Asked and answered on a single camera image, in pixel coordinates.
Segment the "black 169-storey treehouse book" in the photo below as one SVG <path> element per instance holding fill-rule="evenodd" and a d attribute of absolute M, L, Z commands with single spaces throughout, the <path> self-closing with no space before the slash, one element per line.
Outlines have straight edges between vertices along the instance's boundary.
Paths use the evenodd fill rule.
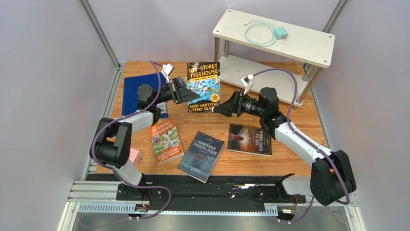
<path fill-rule="evenodd" d="M 199 95 L 188 101 L 188 112 L 212 113 L 220 104 L 220 62 L 188 62 L 187 88 Z"/>

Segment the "orange 78-storey treehouse book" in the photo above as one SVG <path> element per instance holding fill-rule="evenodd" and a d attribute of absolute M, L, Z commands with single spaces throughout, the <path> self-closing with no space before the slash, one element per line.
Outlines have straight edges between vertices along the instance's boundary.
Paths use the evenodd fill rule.
<path fill-rule="evenodd" d="M 150 126 L 149 132 L 157 165 L 184 156 L 179 134 L 172 118 Z"/>

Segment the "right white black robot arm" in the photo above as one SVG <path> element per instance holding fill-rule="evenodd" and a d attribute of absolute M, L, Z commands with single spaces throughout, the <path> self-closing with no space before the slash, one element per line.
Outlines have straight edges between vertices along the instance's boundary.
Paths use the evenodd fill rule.
<path fill-rule="evenodd" d="M 321 205 L 334 202 L 350 203 L 349 194 L 357 189 L 348 155 L 319 145 L 301 132 L 279 107 L 279 98 L 274 88 L 265 87 L 259 98 L 251 98 L 243 90 L 235 91 L 214 112 L 227 117 L 243 113 L 258 116 L 261 128 L 274 140 L 286 145 L 310 167 L 311 174 L 290 174 L 283 178 L 280 186 L 288 195 L 305 195 L 315 198 Z"/>

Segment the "three days to see book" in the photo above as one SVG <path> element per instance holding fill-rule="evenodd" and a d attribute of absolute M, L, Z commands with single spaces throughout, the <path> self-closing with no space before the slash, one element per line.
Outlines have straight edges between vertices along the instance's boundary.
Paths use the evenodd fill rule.
<path fill-rule="evenodd" d="M 272 157 L 272 138 L 262 128 L 230 124 L 227 150 Z"/>

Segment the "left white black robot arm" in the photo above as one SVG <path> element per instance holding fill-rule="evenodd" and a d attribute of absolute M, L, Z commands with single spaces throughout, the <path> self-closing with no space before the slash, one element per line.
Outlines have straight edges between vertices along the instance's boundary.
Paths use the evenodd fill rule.
<path fill-rule="evenodd" d="M 199 97 L 176 79 L 171 79 L 158 89 L 148 84 L 141 85 L 138 88 L 139 108 L 136 112 L 117 119 L 104 117 L 99 121 L 90 147 L 91 158 L 98 165 L 110 169 L 123 184 L 146 189 L 143 174 L 129 158 L 132 135 L 158 122 L 161 109 L 157 104 L 168 101 L 180 104 Z"/>

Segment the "nineteen eighty-four book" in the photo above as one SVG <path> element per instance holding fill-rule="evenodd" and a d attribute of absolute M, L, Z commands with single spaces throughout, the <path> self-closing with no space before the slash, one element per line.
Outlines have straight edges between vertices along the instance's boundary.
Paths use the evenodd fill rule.
<path fill-rule="evenodd" d="M 197 132 L 177 169 L 202 183 L 206 183 L 224 145 L 224 141 L 200 131 Z"/>

